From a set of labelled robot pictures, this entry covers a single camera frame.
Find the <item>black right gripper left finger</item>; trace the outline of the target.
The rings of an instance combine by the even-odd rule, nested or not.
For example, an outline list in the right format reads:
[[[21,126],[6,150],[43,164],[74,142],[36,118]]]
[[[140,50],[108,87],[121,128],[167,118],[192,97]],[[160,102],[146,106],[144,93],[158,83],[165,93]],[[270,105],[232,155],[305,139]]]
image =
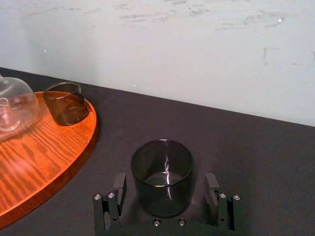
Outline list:
[[[93,196],[94,231],[112,232],[122,228],[120,217],[126,197],[126,174],[116,174],[113,190],[105,195],[97,193]],[[109,229],[106,229],[104,215],[110,218]]]

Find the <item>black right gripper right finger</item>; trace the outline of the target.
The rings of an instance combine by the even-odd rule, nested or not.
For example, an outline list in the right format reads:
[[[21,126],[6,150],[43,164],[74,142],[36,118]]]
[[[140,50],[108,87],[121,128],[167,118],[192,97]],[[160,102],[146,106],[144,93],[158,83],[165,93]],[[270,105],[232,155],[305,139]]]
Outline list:
[[[218,230],[241,230],[241,197],[238,194],[227,195],[221,191],[215,175],[206,173],[204,195],[212,222]]]

